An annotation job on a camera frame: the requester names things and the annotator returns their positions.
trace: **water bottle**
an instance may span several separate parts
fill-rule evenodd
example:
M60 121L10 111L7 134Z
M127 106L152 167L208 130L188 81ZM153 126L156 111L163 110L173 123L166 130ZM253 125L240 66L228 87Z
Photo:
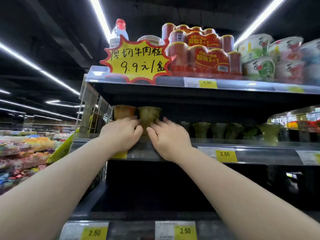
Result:
M123 35L127 40L129 40L126 32L126 22L119 18L115 22L115 27L111 33L109 48L116 48L120 44L120 35Z

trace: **finger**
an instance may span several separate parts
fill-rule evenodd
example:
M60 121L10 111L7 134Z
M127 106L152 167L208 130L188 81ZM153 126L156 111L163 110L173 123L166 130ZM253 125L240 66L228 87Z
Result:
M140 120L131 120L129 123L136 128L140 124Z
M155 123L150 123L150 127L157 133L157 135L159 135L159 133L161 133L161 126L155 124Z
M135 119L137 119L137 116L135 115L135 116L132 116L132 117L126 117L126 118L124 118L124 119L122 119L123 121L130 121L130 120L135 120Z
M167 123L168 125L170 125L170 126L176 126L177 125L176 123L172 122L171 120L168 120L167 117L163 117L163 121L165 123Z
M147 133L148 133L148 136L149 136L149 138L150 138L150 141L152 142L152 145L153 145L154 147L156 147L156 145L157 145L157 143L158 143L158 136L157 136L155 130L152 129L151 127L147 127L147 128L146 128L146 131L147 131Z
M133 136L136 139L135 143L137 143L137 141L140 139L142 133L143 133L143 128L141 125L138 125L133 133Z
M156 123L161 126L162 128L166 128L166 126L168 126L168 124L166 124L165 122L162 122L160 120L156 120Z

